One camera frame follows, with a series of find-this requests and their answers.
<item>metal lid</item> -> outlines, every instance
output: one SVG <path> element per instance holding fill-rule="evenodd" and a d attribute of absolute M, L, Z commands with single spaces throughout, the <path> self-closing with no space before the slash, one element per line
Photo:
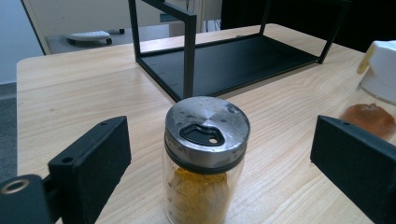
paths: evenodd
<path fill-rule="evenodd" d="M 235 105 L 214 97 L 191 97 L 168 111 L 165 149 L 187 170 L 218 174 L 243 159 L 249 131 L 247 116 Z"/>

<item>dispensing hole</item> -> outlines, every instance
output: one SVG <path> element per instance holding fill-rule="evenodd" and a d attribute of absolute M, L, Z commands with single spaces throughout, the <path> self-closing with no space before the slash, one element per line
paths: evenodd
<path fill-rule="evenodd" d="M 210 142 L 211 144 L 217 144 L 219 141 L 218 141 L 218 139 L 216 139 L 216 138 L 210 138 L 210 139 L 209 139 L 209 142 Z"/>
<path fill-rule="evenodd" d="M 26 188 L 29 185 L 29 180 L 28 179 L 18 179 L 18 180 L 14 180 L 10 183 L 8 183 L 7 185 L 5 185 L 2 189 L 1 189 L 1 193 L 2 194 L 12 194 L 12 193 L 16 193 L 18 191 L 23 190 L 24 188 Z"/>
<path fill-rule="evenodd" d="M 66 157 L 66 158 L 64 158 L 63 160 L 62 160 L 62 162 L 63 163 L 69 163 L 70 161 L 72 161 L 73 160 L 73 158 L 71 158 L 71 157 Z"/>

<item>brown object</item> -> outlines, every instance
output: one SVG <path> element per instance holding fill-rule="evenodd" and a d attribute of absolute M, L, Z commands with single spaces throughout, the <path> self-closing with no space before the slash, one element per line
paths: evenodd
<path fill-rule="evenodd" d="M 393 116 L 376 104 L 352 105 L 346 109 L 340 119 L 355 124 L 384 140 L 389 140 L 396 131 Z"/>
<path fill-rule="evenodd" d="M 167 188 L 169 215 L 177 223 L 222 223 L 231 199 L 227 174 L 199 175 L 178 168 Z"/>

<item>wooden table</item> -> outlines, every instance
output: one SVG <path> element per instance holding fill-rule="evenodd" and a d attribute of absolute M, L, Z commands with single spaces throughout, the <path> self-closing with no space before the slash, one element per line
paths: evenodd
<path fill-rule="evenodd" d="M 200 34 L 197 42 L 257 33 L 259 27 Z M 265 34 L 316 55 L 325 41 L 270 24 Z M 142 43 L 180 46 L 181 37 Z M 318 115 L 338 117 L 361 76 L 361 52 L 333 45 L 315 64 L 220 98 L 248 116 L 245 166 L 226 223 L 371 223 L 310 160 Z M 96 123 L 128 118 L 132 164 L 97 223 L 168 223 L 163 208 L 163 131 L 174 102 L 134 62 L 133 45 L 31 58 L 18 63 L 19 175 L 47 162 Z"/>

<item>ground spice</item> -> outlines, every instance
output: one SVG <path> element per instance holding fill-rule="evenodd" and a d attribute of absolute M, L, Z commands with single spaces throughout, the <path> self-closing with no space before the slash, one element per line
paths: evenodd
<path fill-rule="evenodd" d="M 231 200 L 226 173 L 199 175 L 178 168 L 168 185 L 168 214 L 176 223 L 223 222 Z"/>

